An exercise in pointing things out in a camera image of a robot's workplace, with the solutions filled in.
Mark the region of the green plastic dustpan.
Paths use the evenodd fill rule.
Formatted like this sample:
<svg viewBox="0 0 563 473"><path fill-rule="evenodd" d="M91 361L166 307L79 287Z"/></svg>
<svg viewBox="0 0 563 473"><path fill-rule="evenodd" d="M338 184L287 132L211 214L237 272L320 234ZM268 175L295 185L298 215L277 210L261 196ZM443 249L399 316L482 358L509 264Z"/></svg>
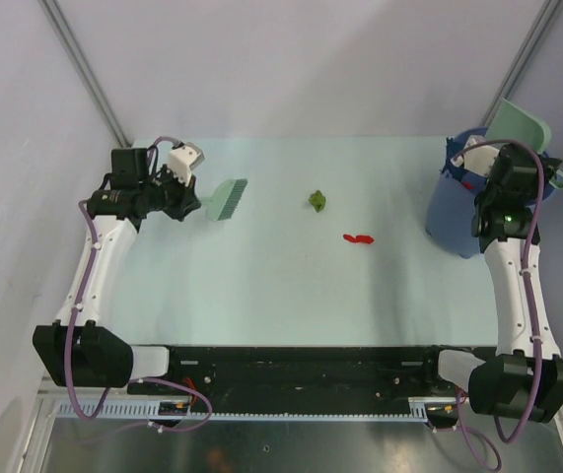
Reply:
<svg viewBox="0 0 563 473"><path fill-rule="evenodd" d="M547 157L552 138L548 124L510 101L502 100L485 132L486 141L513 139Z"/></svg>

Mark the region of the blue paper scrap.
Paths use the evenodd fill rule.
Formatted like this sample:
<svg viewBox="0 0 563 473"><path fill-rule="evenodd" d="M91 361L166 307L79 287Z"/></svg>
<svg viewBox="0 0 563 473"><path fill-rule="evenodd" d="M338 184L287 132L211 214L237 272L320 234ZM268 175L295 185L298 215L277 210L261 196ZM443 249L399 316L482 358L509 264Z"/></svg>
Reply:
<svg viewBox="0 0 563 473"><path fill-rule="evenodd" d="M448 137L446 139L445 159L444 165L441 169L441 174L457 181L462 181L465 175L465 169L453 164L453 157L460 152L466 144L468 135L459 134L455 137Z"/></svg>

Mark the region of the green hand brush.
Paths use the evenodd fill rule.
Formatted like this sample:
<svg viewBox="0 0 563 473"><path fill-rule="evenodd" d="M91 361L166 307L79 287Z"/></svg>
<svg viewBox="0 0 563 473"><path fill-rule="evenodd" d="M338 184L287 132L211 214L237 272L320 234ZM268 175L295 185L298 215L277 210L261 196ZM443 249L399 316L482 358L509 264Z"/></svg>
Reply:
<svg viewBox="0 0 563 473"><path fill-rule="evenodd" d="M246 178L228 179L222 182L208 197L201 197L205 216L209 221L230 220L244 195L248 181Z"/></svg>

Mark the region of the large red paper scrap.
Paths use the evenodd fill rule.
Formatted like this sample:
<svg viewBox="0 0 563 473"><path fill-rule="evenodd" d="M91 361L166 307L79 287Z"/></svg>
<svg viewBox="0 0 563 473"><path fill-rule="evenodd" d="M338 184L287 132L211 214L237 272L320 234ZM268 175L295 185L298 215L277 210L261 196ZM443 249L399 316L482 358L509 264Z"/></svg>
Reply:
<svg viewBox="0 0 563 473"><path fill-rule="evenodd" d="M350 235L344 234L343 239L354 244L373 244L375 239L368 235Z"/></svg>

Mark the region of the green paper scrap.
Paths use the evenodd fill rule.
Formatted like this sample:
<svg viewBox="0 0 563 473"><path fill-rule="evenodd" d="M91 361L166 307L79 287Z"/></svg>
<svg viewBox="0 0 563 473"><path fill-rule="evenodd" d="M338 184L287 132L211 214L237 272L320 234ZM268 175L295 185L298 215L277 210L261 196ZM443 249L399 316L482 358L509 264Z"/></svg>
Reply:
<svg viewBox="0 0 563 473"><path fill-rule="evenodd" d="M308 203L317 213L320 213L326 206L326 197L320 190L317 189L309 196Z"/></svg>

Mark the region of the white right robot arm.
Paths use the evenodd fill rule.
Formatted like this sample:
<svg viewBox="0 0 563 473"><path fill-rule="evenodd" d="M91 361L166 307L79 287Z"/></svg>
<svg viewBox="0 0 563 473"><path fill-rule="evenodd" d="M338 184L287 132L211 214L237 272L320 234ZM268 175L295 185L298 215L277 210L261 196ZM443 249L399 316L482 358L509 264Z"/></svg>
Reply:
<svg viewBox="0 0 563 473"><path fill-rule="evenodd" d="M539 280L539 212L544 188L560 167L515 141L503 140L487 182L474 199L472 235L489 269L497 313L494 356L441 348L422 368L432 395L465 390L472 410L547 423L563 405L563 358L550 328Z"/></svg>

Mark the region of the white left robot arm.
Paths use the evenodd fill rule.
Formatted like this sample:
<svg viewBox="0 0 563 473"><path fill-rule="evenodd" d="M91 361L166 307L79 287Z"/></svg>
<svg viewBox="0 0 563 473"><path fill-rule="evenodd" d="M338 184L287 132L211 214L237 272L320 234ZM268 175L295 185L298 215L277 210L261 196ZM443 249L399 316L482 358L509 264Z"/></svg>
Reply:
<svg viewBox="0 0 563 473"><path fill-rule="evenodd" d="M203 152L173 146L165 164L149 161L149 148L114 149L111 171L81 202L87 235L69 295L49 325L35 328L33 345L58 386L120 388L148 377L160 392L177 391L182 368L163 346L130 345L110 328L111 306L127 253L151 213L183 221L200 208L193 169Z"/></svg>

